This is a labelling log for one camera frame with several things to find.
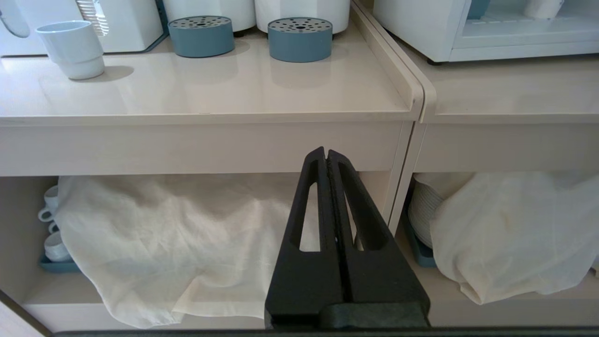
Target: blue tray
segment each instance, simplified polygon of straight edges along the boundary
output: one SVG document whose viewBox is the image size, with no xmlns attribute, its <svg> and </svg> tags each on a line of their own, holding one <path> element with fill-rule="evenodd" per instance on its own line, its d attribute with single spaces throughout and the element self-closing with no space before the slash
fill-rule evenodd
<svg viewBox="0 0 599 337">
<path fill-rule="evenodd" d="M 50 273 L 80 273 L 81 270 L 73 261 L 52 262 L 45 254 L 40 257 L 40 267 Z"/>
<path fill-rule="evenodd" d="M 436 268 L 437 263 L 435 263 L 435 258 L 432 255 L 432 249 L 418 239 L 414 233 L 410 219 L 405 212 L 401 212 L 401 223 L 404 224 L 404 230 L 406 231 L 406 236 L 417 264 L 420 267 Z"/>
</svg>

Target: cabinet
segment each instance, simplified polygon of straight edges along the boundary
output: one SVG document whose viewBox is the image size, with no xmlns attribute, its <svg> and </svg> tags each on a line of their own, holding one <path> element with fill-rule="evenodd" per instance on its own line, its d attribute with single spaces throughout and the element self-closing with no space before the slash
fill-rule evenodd
<svg viewBox="0 0 599 337">
<path fill-rule="evenodd" d="M 599 170 L 597 55 L 436 67 L 365 11 L 418 78 L 425 97 L 389 220 L 392 231 L 401 225 L 413 173 Z M 438 270 L 412 260 L 403 230 L 396 239 L 431 298 L 433 326 L 599 324 L 599 279 L 590 274 L 578 287 L 550 296 L 524 294 L 478 306 Z"/>
<path fill-rule="evenodd" d="M 47 58 L 0 59 L 0 290 L 52 332 L 129 328 L 83 275 L 37 266 L 46 229 L 35 216 L 57 176 L 299 172 L 324 146 L 352 160 L 391 217 L 424 96 L 358 5 L 319 62 L 271 59 L 254 30 L 214 58 L 178 57 L 167 39 L 105 63 L 102 76 L 75 82 Z M 187 317 L 167 328 L 262 324 Z"/>
</svg>

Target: cup handle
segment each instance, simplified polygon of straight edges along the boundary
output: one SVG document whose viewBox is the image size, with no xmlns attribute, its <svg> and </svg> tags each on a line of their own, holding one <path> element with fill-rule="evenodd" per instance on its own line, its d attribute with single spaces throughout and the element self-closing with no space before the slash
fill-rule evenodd
<svg viewBox="0 0 599 337">
<path fill-rule="evenodd" d="M 58 228 L 58 224 L 54 221 L 52 221 L 52 223 L 48 226 L 48 231 L 50 232 L 50 234 L 59 231 L 60 228 Z"/>
<path fill-rule="evenodd" d="M 41 222 L 50 222 L 54 220 L 54 215 L 50 212 L 48 206 L 46 206 L 38 212 L 38 219 L 40 219 Z"/>
</svg>

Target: white appliance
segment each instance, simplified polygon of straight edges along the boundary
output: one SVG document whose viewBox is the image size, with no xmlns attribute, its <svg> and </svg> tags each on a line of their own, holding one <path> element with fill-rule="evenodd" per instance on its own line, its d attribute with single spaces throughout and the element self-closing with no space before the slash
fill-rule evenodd
<svg viewBox="0 0 599 337">
<path fill-rule="evenodd" d="M 231 19 L 233 31 L 256 25 L 254 0 L 164 0 L 168 21 L 187 16 L 222 15 Z"/>
<path fill-rule="evenodd" d="M 317 17 L 333 24 L 333 34 L 349 23 L 351 0 L 256 0 L 258 28 L 268 32 L 268 24 L 285 17 Z"/>
<path fill-rule="evenodd" d="M 486 0 L 468 19 L 480 1 L 375 0 L 374 16 L 434 62 L 599 53 L 597 0 L 565 0 L 552 19 L 526 16 L 527 0 Z"/>
<path fill-rule="evenodd" d="M 88 20 L 104 52 L 140 52 L 163 33 L 154 0 L 0 0 L 0 56 L 43 55 L 35 29 Z"/>
</svg>

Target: perforated lid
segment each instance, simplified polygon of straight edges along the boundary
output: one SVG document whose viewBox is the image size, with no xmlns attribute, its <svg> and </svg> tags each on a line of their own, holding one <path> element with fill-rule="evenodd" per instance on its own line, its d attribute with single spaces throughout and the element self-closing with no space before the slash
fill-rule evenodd
<svg viewBox="0 0 599 337">
<path fill-rule="evenodd" d="M 316 33 L 332 29 L 332 23 L 313 17 L 290 17 L 273 21 L 268 28 L 285 33 Z"/>
<path fill-rule="evenodd" d="M 179 29 L 199 29 L 226 25 L 229 22 L 231 22 L 231 20 L 226 17 L 206 15 L 184 17 L 182 19 L 173 20 L 168 25 L 172 28 Z"/>
</svg>

